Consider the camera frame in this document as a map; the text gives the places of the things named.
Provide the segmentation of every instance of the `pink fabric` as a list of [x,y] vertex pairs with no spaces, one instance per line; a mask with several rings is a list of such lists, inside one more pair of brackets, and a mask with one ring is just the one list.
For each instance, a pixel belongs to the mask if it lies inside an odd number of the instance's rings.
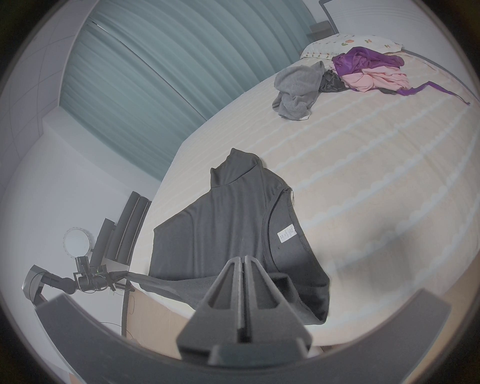
[[366,92],[372,88],[386,88],[392,91],[411,88],[407,75],[395,67],[363,68],[360,73],[346,74],[341,78],[350,88],[360,92]]

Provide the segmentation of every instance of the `striped bed sheet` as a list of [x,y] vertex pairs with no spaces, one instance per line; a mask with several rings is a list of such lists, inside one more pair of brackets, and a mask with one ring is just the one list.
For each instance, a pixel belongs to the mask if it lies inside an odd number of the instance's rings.
[[[272,111],[272,76],[182,144],[130,270],[148,273],[153,229],[208,192],[210,168],[235,147],[257,154],[292,187],[300,225],[330,276],[327,321],[307,326],[315,345],[365,334],[419,288],[445,293],[479,251],[480,104],[445,71],[397,54],[412,86],[434,81],[471,105],[431,87],[413,96],[345,91],[320,94],[308,120],[289,121]],[[194,312],[146,294],[183,316]]]

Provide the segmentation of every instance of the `teal curtain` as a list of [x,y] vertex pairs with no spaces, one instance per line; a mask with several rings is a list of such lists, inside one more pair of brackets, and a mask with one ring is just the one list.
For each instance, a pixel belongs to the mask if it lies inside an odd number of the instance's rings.
[[299,59],[314,23],[302,0],[100,0],[60,105],[161,180],[193,131]]

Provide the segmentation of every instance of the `purple garment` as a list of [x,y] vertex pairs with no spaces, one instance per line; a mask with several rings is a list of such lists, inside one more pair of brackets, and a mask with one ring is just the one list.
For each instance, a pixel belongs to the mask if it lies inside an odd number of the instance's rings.
[[338,76],[359,73],[364,68],[377,68],[383,65],[400,68],[405,64],[399,56],[387,56],[364,47],[353,47],[347,53],[332,58]]
[[[359,73],[362,69],[365,68],[377,68],[383,65],[389,67],[400,68],[405,64],[403,59],[399,56],[387,56],[382,53],[372,51],[371,49],[365,47],[353,47],[347,53],[341,53],[338,56],[332,58],[333,64],[335,65],[335,70],[338,76],[342,77],[351,73]],[[465,104],[470,105],[469,102],[465,101],[452,91],[448,91],[445,88],[439,86],[438,84],[428,81],[417,88],[411,89],[399,89],[397,93],[402,96],[414,95],[417,92],[420,92],[426,86],[431,86],[435,89],[438,89],[441,92],[453,95],[462,100]]]

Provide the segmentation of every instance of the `pillow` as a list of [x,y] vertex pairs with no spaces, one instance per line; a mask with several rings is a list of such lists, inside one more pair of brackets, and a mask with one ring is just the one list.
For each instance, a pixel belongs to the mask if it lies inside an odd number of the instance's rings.
[[387,53],[399,52],[403,46],[375,35],[345,35],[339,33],[310,43],[303,50],[300,58],[317,57],[331,60],[333,56],[347,53],[353,47],[365,47],[379,53]]

